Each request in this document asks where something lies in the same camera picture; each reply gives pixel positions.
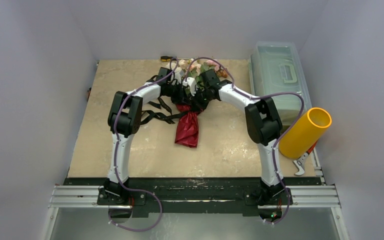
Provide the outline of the black printed ribbon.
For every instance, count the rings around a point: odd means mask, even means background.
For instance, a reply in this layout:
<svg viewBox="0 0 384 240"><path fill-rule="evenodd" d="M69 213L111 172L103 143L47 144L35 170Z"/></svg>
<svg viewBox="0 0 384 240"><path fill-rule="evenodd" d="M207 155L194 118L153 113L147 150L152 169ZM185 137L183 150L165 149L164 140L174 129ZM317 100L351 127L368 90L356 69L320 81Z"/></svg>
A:
<svg viewBox="0 0 384 240"><path fill-rule="evenodd" d="M158 100L158 103L149 101L148 104L150 104L151 106L157 109L165 109L169 113L169 115L165 115L162 112L154 112L152 110L142 110L141 116L143 117L145 114L147 114L147 117L141 120L140 122L141 125L148 124L152 119L157 119L159 121L163 121L170 125L173 125L175 124L174 120L180 119L186 116L187 113L190 112L190 110L186 110L186 111L181 111L180 113L177 113L177 114L173 114L173 110L164 102L164 100L161 97L158 97L157 100Z"/></svg>

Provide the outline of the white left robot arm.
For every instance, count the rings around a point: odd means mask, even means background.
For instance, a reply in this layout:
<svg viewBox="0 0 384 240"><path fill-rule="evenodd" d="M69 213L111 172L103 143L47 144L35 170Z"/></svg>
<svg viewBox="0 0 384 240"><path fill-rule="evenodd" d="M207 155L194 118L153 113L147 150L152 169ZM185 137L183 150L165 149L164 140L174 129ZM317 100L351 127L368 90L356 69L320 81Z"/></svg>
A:
<svg viewBox="0 0 384 240"><path fill-rule="evenodd" d="M160 68L158 74L147 80L144 85L129 92L115 93L107 123L112 133L112 165L103 186L99 188L99 201L112 201L113 205L122 205L129 198L155 194L146 189L129 186L129 158L133 138L142 124L143 104L161 96L184 97L186 89L196 93L194 78L182 80L175 76L175 70Z"/></svg>

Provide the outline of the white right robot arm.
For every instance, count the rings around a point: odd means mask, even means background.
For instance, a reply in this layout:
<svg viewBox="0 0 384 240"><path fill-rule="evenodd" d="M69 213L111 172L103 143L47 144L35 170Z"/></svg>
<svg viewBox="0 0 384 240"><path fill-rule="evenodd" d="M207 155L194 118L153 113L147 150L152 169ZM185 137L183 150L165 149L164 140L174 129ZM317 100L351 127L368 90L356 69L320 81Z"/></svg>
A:
<svg viewBox="0 0 384 240"><path fill-rule="evenodd" d="M279 164L279 150L275 147L283 125L273 99L251 95L229 80L221 81L212 69L201 73L199 78L203 88L196 91L195 97L225 102L244 112L247 133L258 147L261 164L258 201L274 203L285 189L285 183Z"/></svg>

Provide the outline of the red paper flower bouquet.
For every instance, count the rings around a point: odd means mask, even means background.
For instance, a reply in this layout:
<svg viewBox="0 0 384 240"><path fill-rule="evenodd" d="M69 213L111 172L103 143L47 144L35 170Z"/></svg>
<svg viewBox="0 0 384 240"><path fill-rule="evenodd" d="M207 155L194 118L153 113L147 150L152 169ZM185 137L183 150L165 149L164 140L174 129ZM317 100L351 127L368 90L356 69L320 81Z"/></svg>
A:
<svg viewBox="0 0 384 240"><path fill-rule="evenodd" d="M226 78L227 72L221 64L213 58L204 57L199 59L181 59L179 68L175 72L175 85L182 85L182 81L187 77L193 77L196 80L199 89L215 87L209 80L204 79L205 74L215 77ZM198 116L203 111L192 111L192 95L189 89L184 87L184 91L189 100L189 104L175 104L179 112L190 110L185 116L179 119L175 134L175 143L190 148L196 148L199 142L199 119Z"/></svg>

